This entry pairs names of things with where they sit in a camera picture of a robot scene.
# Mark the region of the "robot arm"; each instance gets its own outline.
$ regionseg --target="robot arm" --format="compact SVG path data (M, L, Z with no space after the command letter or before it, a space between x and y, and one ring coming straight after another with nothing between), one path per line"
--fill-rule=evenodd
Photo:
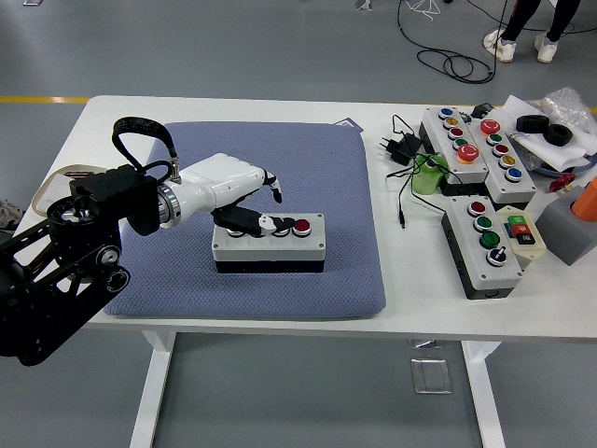
M121 133L159 138L170 159L141 165ZM129 272L118 265L120 219L143 236L199 211L211 213L219 226L252 234L295 225L292 218L238 207L264 185L282 201L278 180L262 168L215 154L179 172L172 137L148 119L120 119L113 142L131 164L72 181L71 196L51 205L47 219L0 245L0 356L39 364L129 284ZM158 165L166 166L165 176L147 174ZM23 249L40 246L33 259L20 261Z

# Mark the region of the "yellow floor line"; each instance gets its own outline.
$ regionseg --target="yellow floor line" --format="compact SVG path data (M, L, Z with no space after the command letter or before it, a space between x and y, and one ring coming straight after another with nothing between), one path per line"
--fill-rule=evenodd
M84 105L90 99L76 96L0 96L0 103L21 104L77 104Z

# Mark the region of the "white table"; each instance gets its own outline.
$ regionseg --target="white table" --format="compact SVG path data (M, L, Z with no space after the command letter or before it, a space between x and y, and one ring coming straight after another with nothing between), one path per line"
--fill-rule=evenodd
M364 129L361 135L367 152L375 230L387 298L386 308L372 318L330 322L117 318L99 313L88 328L142 330L154 347L131 446L151 445L178 331L463 341L485 447L505 446L485 367L485 357L499 342L597 342L597 301L591 298L594 296L591 290L597 286L594 277L597 251L589 253L573 267L566 266L548 252L529 266L520 284L507 298L469 301L440 226L441 215L405 193L403 208L407 228L400 229L396 206L401 181L385 180L385 175L395 171L397 165L389 161L380 142L382 137L392 138L394 114L415 127L421 122L424 109L425 105L118 96L101 96L89 101L49 174L77 163L106 168L125 163L111 142L114 122L125 116L145 117L162 123L334 123L350 117ZM146 161L153 139L138 135L124 138L131 153L139 161ZM583 175L578 185L584 185L595 174L593 169ZM539 192L527 207L535 219L559 194L545 193L548 182L546 178L535 179ZM445 198L435 195L431 201L441 206ZM32 225L37 219L29 211L22 226Z

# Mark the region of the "shoe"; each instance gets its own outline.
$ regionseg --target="shoe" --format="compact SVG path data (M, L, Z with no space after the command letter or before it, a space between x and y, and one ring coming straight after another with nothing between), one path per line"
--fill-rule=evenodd
M491 54L495 55L498 61L502 63L511 63L514 58L516 44L502 44L500 38L505 30L495 30L483 37L483 47Z
M535 49L539 52L537 60L541 63L550 63L553 59L553 55L558 50L558 43L546 44L547 33L541 33L535 38Z
M0 200L0 231L12 234L21 222L23 212L16 205Z

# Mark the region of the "white sneaker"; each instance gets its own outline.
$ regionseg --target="white sneaker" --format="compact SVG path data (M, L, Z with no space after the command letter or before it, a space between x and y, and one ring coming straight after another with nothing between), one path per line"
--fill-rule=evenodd
M502 39L500 39L500 37L504 31L505 30L495 30L483 37L483 47L485 47L491 54L494 54L498 61L502 63L511 63L514 58L516 44L502 45Z
M539 52L537 60L541 63L550 63L553 59L553 55L558 50L558 43L546 44L547 33L541 33L535 38L535 49Z

